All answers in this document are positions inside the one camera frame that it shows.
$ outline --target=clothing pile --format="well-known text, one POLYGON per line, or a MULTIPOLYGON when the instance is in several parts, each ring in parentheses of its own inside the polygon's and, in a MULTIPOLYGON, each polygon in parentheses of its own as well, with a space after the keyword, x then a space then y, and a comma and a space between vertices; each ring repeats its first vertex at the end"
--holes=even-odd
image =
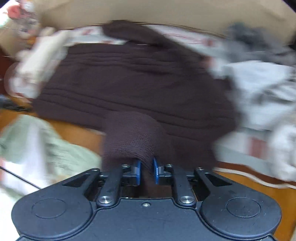
POLYGON ((213 168, 212 144, 234 130, 235 114, 204 58, 132 22, 113 21, 103 31, 127 42, 70 47, 33 101, 38 115, 104 131, 112 111, 146 114, 169 136, 172 164, 213 168))

